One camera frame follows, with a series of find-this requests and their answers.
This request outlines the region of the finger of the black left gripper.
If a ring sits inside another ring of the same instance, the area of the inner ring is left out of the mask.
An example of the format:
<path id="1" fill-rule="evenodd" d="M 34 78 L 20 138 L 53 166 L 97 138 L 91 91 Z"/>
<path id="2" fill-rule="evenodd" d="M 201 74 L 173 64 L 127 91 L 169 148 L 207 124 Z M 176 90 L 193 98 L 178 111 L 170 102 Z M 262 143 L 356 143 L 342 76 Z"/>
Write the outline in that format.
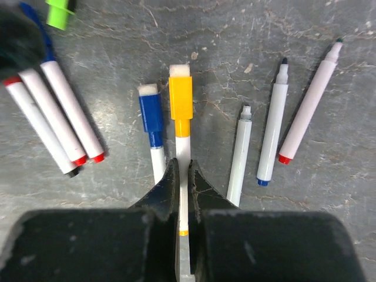
<path id="1" fill-rule="evenodd" d="M 1 6 L 1 80 L 38 66 L 46 53 L 42 34 L 20 8 Z"/>

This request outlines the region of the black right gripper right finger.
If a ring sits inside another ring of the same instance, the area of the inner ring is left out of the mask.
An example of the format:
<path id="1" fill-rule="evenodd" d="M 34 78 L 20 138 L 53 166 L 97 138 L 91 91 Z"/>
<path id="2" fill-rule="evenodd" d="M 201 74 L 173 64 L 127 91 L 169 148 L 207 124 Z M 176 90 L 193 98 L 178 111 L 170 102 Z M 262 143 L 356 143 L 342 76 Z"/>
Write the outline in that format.
<path id="1" fill-rule="evenodd" d="M 190 271 L 196 281 L 243 281 L 243 214 L 189 166 Z"/>

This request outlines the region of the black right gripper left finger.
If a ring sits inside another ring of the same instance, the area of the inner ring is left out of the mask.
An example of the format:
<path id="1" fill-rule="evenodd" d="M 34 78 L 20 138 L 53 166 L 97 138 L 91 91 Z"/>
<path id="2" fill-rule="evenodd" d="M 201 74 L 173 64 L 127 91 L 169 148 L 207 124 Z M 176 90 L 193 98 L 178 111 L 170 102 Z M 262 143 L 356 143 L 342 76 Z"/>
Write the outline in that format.
<path id="1" fill-rule="evenodd" d="M 145 225 L 138 236 L 141 247 L 142 281 L 179 280 L 179 165 L 168 161 L 162 179 L 129 207 L 141 212 Z"/>

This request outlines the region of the white marker blue eraser cap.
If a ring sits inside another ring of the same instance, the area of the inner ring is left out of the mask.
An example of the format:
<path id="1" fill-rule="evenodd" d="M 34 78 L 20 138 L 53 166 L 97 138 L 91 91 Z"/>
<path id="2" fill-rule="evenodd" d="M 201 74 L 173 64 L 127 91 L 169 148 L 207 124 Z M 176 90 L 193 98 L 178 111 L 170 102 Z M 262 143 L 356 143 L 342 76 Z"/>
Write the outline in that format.
<path id="1" fill-rule="evenodd" d="M 155 83 L 140 85 L 137 90 L 144 131 L 149 137 L 154 182 L 158 184 L 166 169 L 162 99 Z"/>

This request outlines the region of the white marker yellow cap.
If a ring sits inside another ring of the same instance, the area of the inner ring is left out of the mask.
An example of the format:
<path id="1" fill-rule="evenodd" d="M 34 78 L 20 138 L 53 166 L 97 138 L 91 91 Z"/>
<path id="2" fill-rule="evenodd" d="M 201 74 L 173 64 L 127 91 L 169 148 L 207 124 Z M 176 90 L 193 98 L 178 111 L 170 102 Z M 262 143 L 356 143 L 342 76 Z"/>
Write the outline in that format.
<path id="1" fill-rule="evenodd" d="M 191 161 L 190 121 L 193 119 L 193 79 L 189 65 L 170 65 L 169 96 L 180 178 L 179 235 L 186 236 L 189 233 L 187 185 Z"/>

